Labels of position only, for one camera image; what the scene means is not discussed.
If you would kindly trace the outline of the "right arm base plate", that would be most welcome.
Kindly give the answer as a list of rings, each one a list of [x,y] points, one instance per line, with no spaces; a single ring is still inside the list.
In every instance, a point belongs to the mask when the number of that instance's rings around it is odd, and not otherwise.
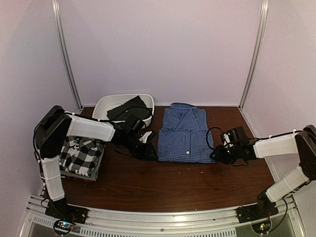
[[[272,207],[269,210],[260,210],[258,204],[248,206],[241,205],[235,209],[239,223],[253,222],[260,219],[267,219],[278,214],[278,208]]]

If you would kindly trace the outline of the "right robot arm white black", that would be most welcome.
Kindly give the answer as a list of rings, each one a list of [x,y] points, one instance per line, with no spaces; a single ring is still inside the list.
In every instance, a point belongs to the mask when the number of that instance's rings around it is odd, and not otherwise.
[[[222,144],[212,149],[210,158],[233,165],[242,159],[244,163],[266,157],[297,154],[299,164],[257,197],[253,214],[265,217],[272,206],[316,179],[316,128],[307,125],[302,130],[269,136],[266,138],[247,137],[242,126],[221,133]]]

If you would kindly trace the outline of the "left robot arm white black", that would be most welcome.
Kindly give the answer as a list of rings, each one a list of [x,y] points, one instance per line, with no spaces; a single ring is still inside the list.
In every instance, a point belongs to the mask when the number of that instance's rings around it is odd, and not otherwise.
[[[136,159],[154,161],[158,159],[151,142],[155,132],[150,130],[139,135],[145,125],[143,120],[134,115],[124,122],[115,123],[66,112],[61,106],[52,107],[38,123],[33,135],[35,153],[39,156],[52,212],[60,219],[67,219],[71,215],[59,168],[59,156],[67,136],[110,142],[127,148]]]

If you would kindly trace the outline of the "blue checked long sleeve shirt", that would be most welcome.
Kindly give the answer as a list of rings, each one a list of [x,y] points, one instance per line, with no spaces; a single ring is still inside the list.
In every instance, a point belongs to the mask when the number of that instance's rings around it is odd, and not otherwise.
[[[164,110],[158,161],[214,164],[210,158],[213,146],[205,110],[185,103],[173,103]]]

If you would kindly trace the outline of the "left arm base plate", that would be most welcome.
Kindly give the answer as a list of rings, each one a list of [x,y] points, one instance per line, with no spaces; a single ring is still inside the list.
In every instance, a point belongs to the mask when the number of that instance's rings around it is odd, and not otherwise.
[[[85,224],[88,209],[67,205],[66,209],[57,209],[51,203],[48,204],[45,214],[56,219],[65,220],[71,223]]]

